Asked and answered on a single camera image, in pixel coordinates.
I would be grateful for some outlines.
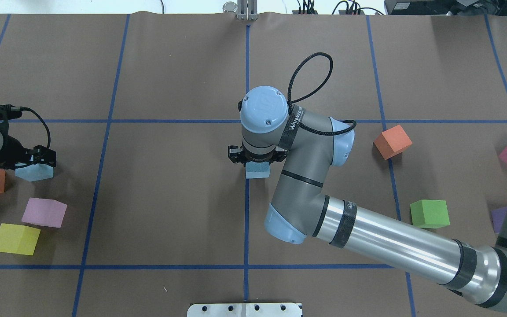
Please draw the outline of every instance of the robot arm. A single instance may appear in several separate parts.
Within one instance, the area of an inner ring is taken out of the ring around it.
[[[242,148],[229,147],[234,162],[271,161],[276,152],[287,157],[265,219],[271,235],[289,243],[312,235],[421,275],[475,305],[507,313],[507,218],[495,247],[474,248],[323,194],[328,169],[344,164],[354,131],[330,136],[298,129],[303,123],[334,132],[347,125],[288,107],[276,88],[252,89],[239,107]]]
[[[9,120],[20,118],[22,111],[30,111],[42,122],[46,128],[48,144],[36,146],[30,150],[8,135]],[[50,150],[50,131],[42,118],[30,108],[13,107],[10,104],[0,106],[0,169],[24,168],[33,164],[56,166],[56,152]]]

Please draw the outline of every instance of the blue cube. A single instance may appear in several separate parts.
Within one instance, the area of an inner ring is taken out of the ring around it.
[[[29,182],[41,181],[54,177],[54,168],[45,164],[34,164],[26,168],[16,169],[15,176]]]
[[[268,178],[271,169],[269,162],[248,162],[246,163],[246,178]]]

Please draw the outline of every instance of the green cube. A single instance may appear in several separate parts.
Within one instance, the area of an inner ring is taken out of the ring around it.
[[[410,204],[412,224],[418,228],[437,229],[449,225],[447,203],[444,200],[419,200]]]

